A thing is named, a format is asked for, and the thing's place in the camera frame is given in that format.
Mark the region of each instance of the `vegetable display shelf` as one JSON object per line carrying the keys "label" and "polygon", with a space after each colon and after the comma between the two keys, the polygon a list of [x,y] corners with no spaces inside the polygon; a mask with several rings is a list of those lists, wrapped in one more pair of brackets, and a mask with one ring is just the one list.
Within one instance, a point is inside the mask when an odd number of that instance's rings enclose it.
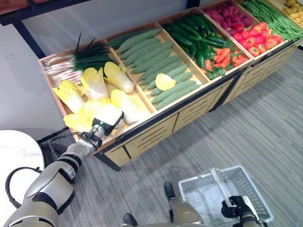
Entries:
{"label": "vegetable display shelf", "polygon": [[263,0],[264,3],[268,4],[275,10],[277,10],[283,17],[290,20],[297,28],[303,30],[303,26],[292,19],[287,13],[283,11],[283,9],[287,8],[285,5],[286,0]]}
{"label": "vegetable display shelf", "polygon": [[[259,24],[261,21],[259,21],[258,19],[256,19],[253,15],[251,15],[246,9],[244,9],[241,5],[239,5],[237,2],[235,1],[230,1],[230,0],[223,0],[217,3],[212,3],[209,5],[205,5],[205,6],[201,6],[199,7],[199,9],[201,10],[201,12],[205,15],[205,17],[210,20],[213,24],[215,24],[217,27],[221,28],[220,25],[218,25],[209,15],[207,15],[205,13],[206,10],[210,10],[210,9],[214,9],[224,3],[228,3],[228,2],[233,2],[234,4],[236,4],[236,6],[245,14],[249,15],[252,18],[252,25],[250,27],[244,28],[245,31],[250,30],[254,25]],[[227,31],[222,29],[222,32],[225,33],[225,35],[234,40],[236,43],[238,43]],[[245,48],[243,48],[243,51],[250,56],[250,58],[252,58],[254,61],[253,63],[256,63],[264,58],[269,58],[270,56],[272,56],[274,53],[277,53],[281,47],[283,47],[286,43],[288,43],[289,41],[282,41],[280,44],[276,45],[275,47],[271,48],[268,51],[265,51],[264,53],[258,55],[257,57],[252,56]]]}

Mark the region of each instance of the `wooden crate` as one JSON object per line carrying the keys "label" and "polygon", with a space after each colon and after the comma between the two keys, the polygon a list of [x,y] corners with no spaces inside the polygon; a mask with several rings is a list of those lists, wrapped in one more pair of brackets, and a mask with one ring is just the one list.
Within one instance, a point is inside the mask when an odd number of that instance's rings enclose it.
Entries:
{"label": "wooden crate", "polygon": [[[205,17],[207,17],[213,24],[215,24],[217,27],[221,28],[222,33],[224,33],[226,35],[226,37],[228,37],[229,39],[233,40],[235,43],[237,43],[239,46],[242,47],[242,45],[240,45],[240,43],[238,43],[238,41],[236,41],[227,31],[225,31],[224,29],[222,29],[221,26],[219,26],[210,16],[208,16],[204,11],[208,10],[208,9],[213,9],[221,4],[227,3],[227,2],[233,2],[234,4],[237,4],[237,6],[240,8],[241,11],[243,11],[244,13],[248,14],[249,16],[251,16],[252,20],[253,20],[253,24],[252,26],[245,28],[245,31],[250,30],[254,25],[260,23],[260,21],[258,19],[256,19],[253,15],[251,15],[246,9],[244,9],[241,5],[239,5],[237,2],[233,1],[233,0],[223,0],[214,4],[209,4],[206,6],[202,6],[199,9],[205,14]],[[243,52],[245,52],[250,58],[253,59],[253,63],[256,63],[260,60],[262,60],[263,58],[265,58],[268,54],[270,54],[271,52],[275,52],[277,51],[277,49],[279,49],[282,45],[284,45],[285,43],[287,43],[288,41],[283,41],[282,43],[278,44],[277,46],[275,46],[274,48],[264,52],[263,54],[260,54],[257,57],[253,57],[246,49],[244,49],[242,47]]]}
{"label": "wooden crate", "polygon": [[286,2],[286,0],[263,0],[263,1],[267,5],[271,6],[276,11],[278,11],[283,17],[285,17],[286,19],[288,19],[289,21],[291,21],[293,23],[293,25],[295,25],[297,28],[303,30],[303,26],[302,25],[298,24],[298,22],[296,22],[287,13],[285,13],[283,11],[284,8],[287,8],[287,6],[284,5],[284,3]]}
{"label": "wooden crate", "polygon": [[276,70],[278,70],[296,48],[297,45],[293,44],[282,52],[279,52],[274,56],[266,59],[264,62],[258,64],[257,66],[248,67],[240,79],[237,81],[233,89],[230,91],[223,104],[226,104],[229,101],[233,100],[235,97],[247,91],[259,83],[261,80],[265,79]]}
{"label": "wooden crate", "polygon": [[[179,13],[176,13],[176,14],[173,14],[173,15],[171,15],[171,16],[167,16],[167,17],[163,17],[163,18],[161,18],[161,19],[158,19],[158,23],[160,24],[160,25],[162,25],[162,24],[165,24],[165,23],[170,23],[170,22],[172,22],[174,19],[178,19],[178,18],[180,18],[180,17],[183,17],[183,16],[185,16],[185,15],[188,15],[188,14],[190,14],[190,13],[196,13],[196,14],[202,14],[202,15],[204,15],[205,17],[207,16],[202,10],[200,10],[200,9],[198,9],[198,8],[196,8],[196,7],[194,7],[194,8],[190,8],[190,9],[187,9],[187,10],[184,10],[184,11],[182,11],[182,12],[179,12]],[[220,27],[220,26],[218,26],[217,24],[216,24],[216,22],[215,21],[210,21],[213,25],[214,25],[214,28],[215,28],[215,30],[216,30],[216,32],[217,33],[219,33],[221,36],[222,36],[222,38],[224,38],[225,40],[230,40],[231,41],[231,43],[234,45],[234,47],[238,50],[238,51],[243,51],[243,54],[247,57],[247,61],[246,62],[244,62],[244,63],[242,63],[241,65],[239,65],[239,66],[237,66],[237,67],[234,67],[232,70],[229,70],[229,71],[227,71],[226,72],[226,76],[228,76],[228,75],[230,75],[230,74],[233,74],[233,73],[235,73],[236,71],[239,71],[239,70],[241,70],[241,69],[243,69],[243,68],[245,68],[245,67],[248,67],[252,62],[253,62],[253,57],[251,56],[251,54],[249,54],[238,42],[236,42],[228,33],[228,35],[226,35],[226,33],[224,32],[224,30]],[[168,32],[166,32],[165,31],[165,33],[167,34],[167,36],[169,36],[169,38],[171,39],[171,40],[173,40],[173,38],[169,35],[169,33]],[[189,57],[188,57],[188,55],[185,53],[185,51],[179,46],[179,44],[177,44],[177,42],[175,42],[175,44],[176,44],[176,46],[178,46],[178,52],[179,53],[182,53],[182,54],[185,54],[186,56],[187,56],[187,58],[188,58],[188,60],[190,61],[190,62],[192,62],[193,64],[195,64],[196,65],[196,67],[200,70],[200,68],[197,66],[197,64],[192,60],[192,59],[190,59]],[[220,80],[222,77],[221,76],[219,76],[219,77],[217,77],[215,80]]]}

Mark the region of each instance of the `wooden produce display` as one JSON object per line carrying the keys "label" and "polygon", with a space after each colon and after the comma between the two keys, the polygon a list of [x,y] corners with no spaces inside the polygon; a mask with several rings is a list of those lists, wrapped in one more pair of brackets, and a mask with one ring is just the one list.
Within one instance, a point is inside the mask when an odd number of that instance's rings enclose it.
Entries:
{"label": "wooden produce display", "polygon": [[[217,27],[220,27],[209,15],[207,15],[205,13],[205,11],[207,10],[210,10],[210,9],[214,9],[222,4],[225,4],[225,3],[229,3],[229,2],[232,2],[233,4],[235,4],[239,9],[240,11],[242,11],[243,13],[245,13],[246,15],[249,15],[249,17],[252,19],[252,25],[247,27],[247,28],[244,28],[245,31],[248,31],[250,30],[254,25],[257,25],[259,24],[261,21],[259,21],[258,19],[256,19],[253,15],[251,15],[246,9],[244,9],[241,5],[239,5],[237,2],[235,1],[232,1],[232,0],[223,0],[223,1],[220,1],[220,2],[217,2],[217,3],[212,3],[212,4],[209,4],[209,5],[205,5],[205,6],[202,6],[200,7],[199,9],[202,11],[202,13],[205,15],[205,17],[207,17],[207,19],[209,19],[211,22],[213,22]],[[225,31],[224,29],[222,29],[222,32],[225,33],[225,35],[234,40],[234,38],[227,32]],[[263,58],[266,58],[268,57],[268,55],[271,55],[273,52],[277,52],[283,45],[285,45],[288,41],[282,41],[280,44],[276,45],[275,47],[271,48],[270,50],[267,50],[265,51],[264,53],[258,55],[257,57],[254,57],[252,56],[245,48],[243,48],[243,51],[248,55],[250,56],[250,58],[252,58],[254,61],[253,63],[255,62],[258,62],[260,60],[262,60]]]}

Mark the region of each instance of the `cucumber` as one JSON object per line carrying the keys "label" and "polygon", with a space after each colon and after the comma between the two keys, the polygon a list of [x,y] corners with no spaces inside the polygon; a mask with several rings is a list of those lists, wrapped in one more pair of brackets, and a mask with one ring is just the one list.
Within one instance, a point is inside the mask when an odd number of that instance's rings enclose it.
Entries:
{"label": "cucumber", "polygon": [[163,59],[166,59],[170,54],[172,53],[171,49],[166,49],[162,53],[154,56],[153,58],[149,59],[145,63],[135,67],[132,70],[132,73],[141,73],[152,67],[154,64],[157,64],[158,62],[162,61]]}
{"label": "cucumber", "polygon": [[183,36],[175,32],[170,33],[170,35],[177,41],[177,43],[182,44],[184,46],[190,47],[194,44],[192,41],[184,38]]}
{"label": "cucumber", "polygon": [[166,66],[178,59],[179,59],[178,56],[170,56],[167,59],[165,59],[164,61],[161,61],[158,64],[153,65],[140,76],[139,80],[146,79],[148,76],[150,76],[154,72],[157,72],[159,69],[163,68],[164,66]]}
{"label": "cucumber", "polygon": [[132,64],[133,67],[139,66],[140,64],[144,63],[145,61],[151,59],[152,57],[162,53],[166,49],[170,48],[172,46],[173,42],[166,42],[161,44],[161,46],[157,47],[156,49],[146,53],[141,58],[135,60],[135,62]]}
{"label": "cucumber", "polygon": [[162,102],[164,99],[166,99],[171,94],[175,94],[176,92],[178,92],[180,90],[183,90],[185,87],[193,85],[193,84],[196,84],[196,82],[195,81],[184,81],[184,82],[181,82],[181,83],[175,85],[173,88],[162,92],[160,95],[158,95],[157,97],[155,97],[151,101],[151,103],[157,104],[159,102]]}
{"label": "cucumber", "polygon": [[[174,77],[180,75],[182,72],[184,72],[184,70],[187,69],[187,66],[188,66],[187,64],[181,65],[181,66],[169,71],[168,73],[166,73],[166,75],[170,76],[171,78],[174,78]],[[151,83],[149,83],[147,85],[147,87],[144,90],[153,89],[155,87],[156,87],[156,81],[153,80]]]}
{"label": "cucumber", "polygon": [[209,35],[209,36],[206,37],[206,39],[208,39],[210,41],[213,41],[215,43],[218,43],[218,44],[222,44],[222,45],[226,44],[226,41],[223,38],[219,38],[217,36]]}
{"label": "cucumber", "polygon": [[144,81],[143,85],[147,85],[151,83],[153,80],[156,79],[156,76],[158,73],[168,73],[169,71],[173,70],[174,68],[178,67],[181,64],[181,60],[173,61],[171,64],[168,64],[164,66],[162,69],[159,69],[158,71],[154,72],[153,74],[149,75]]}
{"label": "cucumber", "polygon": [[200,34],[191,26],[185,24],[185,23],[178,23],[178,25],[182,28],[184,28],[185,30],[189,31],[192,35],[200,37]]}
{"label": "cucumber", "polygon": [[136,44],[135,46],[131,47],[128,51],[125,51],[120,58],[122,60],[126,59],[128,56],[132,55],[133,53],[135,53],[137,50],[149,45],[149,44],[153,44],[153,43],[159,43],[161,40],[158,38],[150,38],[150,39],[146,39],[143,40],[142,42]]}
{"label": "cucumber", "polygon": [[153,43],[153,44],[149,44],[146,47],[143,47],[139,50],[137,50],[135,53],[133,53],[132,55],[128,56],[125,61],[124,64],[126,66],[133,64],[135,60],[141,58],[142,56],[144,56],[146,53],[149,53],[150,51],[154,50],[155,48],[161,46],[161,43]]}
{"label": "cucumber", "polygon": [[189,92],[192,92],[193,90],[196,90],[199,87],[200,87],[200,85],[193,84],[193,85],[190,85],[190,86],[182,89],[181,91],[178,91],[174,94],[169,95],[165,100],[163,100],[156,106],[156,109],[160,110],[160,109],[166,107],[167,105],[171,104],[173,101],[176,101],[177,99],[187,95]]}
{"label": "cucumber", "polygon": [[129,48],[138,44],[139,42],[141,42],[145,39],[154,37],[159,31],[160,31],[160,29],[153,29],[151,31],[147,31],[147,32],[144,32],[142,34],[133,36],[133,37],[127,39],[124,43],[122,43],[122,45],[119,46],[118,51],[120,53],[122,53],[124,51],[127,51]]}

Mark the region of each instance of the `tomato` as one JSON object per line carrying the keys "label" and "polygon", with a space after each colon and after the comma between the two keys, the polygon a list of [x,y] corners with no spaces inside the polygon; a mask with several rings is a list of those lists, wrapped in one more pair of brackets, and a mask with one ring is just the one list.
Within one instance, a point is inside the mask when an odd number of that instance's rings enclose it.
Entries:
{"label": "tomato", "polygon": [[260,53],[259,53],[259,50],[256,48],[256,47],[251,47],[249,48],[248,50],[250,52],[250,54],[254,57],[257,57]]}
{"label": "tomato", "polygon": [[244,25],[243,24],[236,24],[234,27],[232,27],[233,30],[235,30],[237,33],[244,31]]}
{"label": "tomato", "polygon": [[268,38],[267,38],[267,31],[262,31],[262,32],[260,33],[260,36],[263,38],[263,41],[266,42],[266,40],[268,39]]}
{"label": "tomato", "polygon": [[249,44],[249,42],[247,42],[246,40],[242,40],[242,41],[240,42],[240,44],[241,44],[246,50],[248,50],[248,49],[250,48],[250,44]]}
{"label": "tomato", "polygon": [[263,38],[261,37],[261,36],[256,36],[256,43],[257,44],[263,44],[264,43],[264,41],[263,41]]}
{"label": "tomato", "polygon": [[239,33],[236,33],[233,35],[233,38],[235,40],[237,40],[238,42],[241,42],[242,41],[242,36],[239,34]]}
{"label": "tomato", "polygon": [[262,54],[266,51],[265,46],[263,44],[258,44],[256,46],[256,48],[258,49],[259,53]]}
{"label": "tomato", "polygon": [[275,39],[278,42],[278,44],[282,43],[283,41],[282,36],[280,35],[273,35],[272,38]]}
{"label": "tomato", "polygon": [[246,31],[241,32],[240,35],[242,36],[242,40],[247,40],[250,37],[250,34]]}
{"label": "tomato", "polygon": [[258,34],[262,32],[262,28],[260,25],[255,25],[254,27],[252,27],[252,29],[255,30]]}
{"label": "tomato", "polygon": [[247,42],[249,42],[250,47],[257,45],[257,39],[255,37],[250,37],[247,39]]}
{"label": "tomato", "polygon": [[266,24],[266,22],[261,22],[259,25],[261,26],[262,30],[267,29],[267,24]]}
{"label": "tomato", "polygon": [[271,43],[267,42],[267,41],[264,43],[264,47],[265,47],[265,50],[267,50],[267,51],[272,48]]}
{"label": "tomato", "polygon": [[274,38],[267,39],[267,42],[271,43],[271,47],[278,45],[278,42]]}
{"label": "tomato", "polygon": [[254,29],[251,29],[248,31],[250,37],[256,37],[258,35],[257,31]]}

